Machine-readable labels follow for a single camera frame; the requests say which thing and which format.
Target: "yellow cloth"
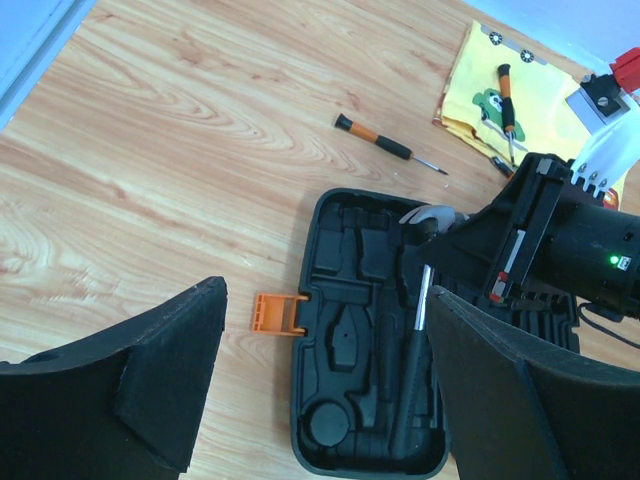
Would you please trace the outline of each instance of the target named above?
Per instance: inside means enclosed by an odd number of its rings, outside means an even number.
[[[533,61],[523,60],[532,57]],[[590,134],[566,98],[580,85],[569,74],[536,58],[535,53],[478,22],[473,22],[458,54],[436,123],[439,120],[485,155],[508,159],[498,83],[498,66],[504,63],[511,65],[516,165],[528,152],[576,158]],[[624,178],[614,186],[618,197],[623,184]]]

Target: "white robot part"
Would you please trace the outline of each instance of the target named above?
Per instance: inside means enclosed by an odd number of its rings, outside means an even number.
[[[620,99],[629,110],[595,132],[571,167],[572,183],[584,179],[584,190],[593,186],[594,196],[611,188],[640,159],[640,106],[627,93]]]

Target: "black cable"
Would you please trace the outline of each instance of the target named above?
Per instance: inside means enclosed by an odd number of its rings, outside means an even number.
[[[590,303],[583,303],[580,306],[578,306],[578,317],[580,317],[580,320],[582,320],[584,323],[586,323],[590,327],[595,328],[599,332],[602,332],[605,335],[609,335],[610,337],[613,337],[613,338],[615,338],[616,340],[618,340],[618,341],[620,341],[622,343],[626,343],[630,347],[637,348],[637,349],[640,350],[640,343],[636,343],[636,342],[634,342],[632,340],[629,340],[628,338],[625,338],[622,335],[619,335],[616,332],[614,332],[612,330],[609,330],[608,328],[603,327],[599,323],[596,323],[593,320],[591,320],[590,318],[588,318],[584,314],[583,310],[586,309],[589,305],[591,305],[591,304]]]

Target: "orange latch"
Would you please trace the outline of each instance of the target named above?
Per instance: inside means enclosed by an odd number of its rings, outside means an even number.
[[[298,302],[301,301],[307,302],[309,297],[271,293],[258,294],[252,330],[255,333],[269,333],[271,335],[304,336],[306,330],[295,326]]]

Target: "red bracket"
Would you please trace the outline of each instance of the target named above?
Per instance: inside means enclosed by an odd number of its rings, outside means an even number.
[[[640,88],[640,47],[635,47],[611,64],[618,85],[627,93]]]

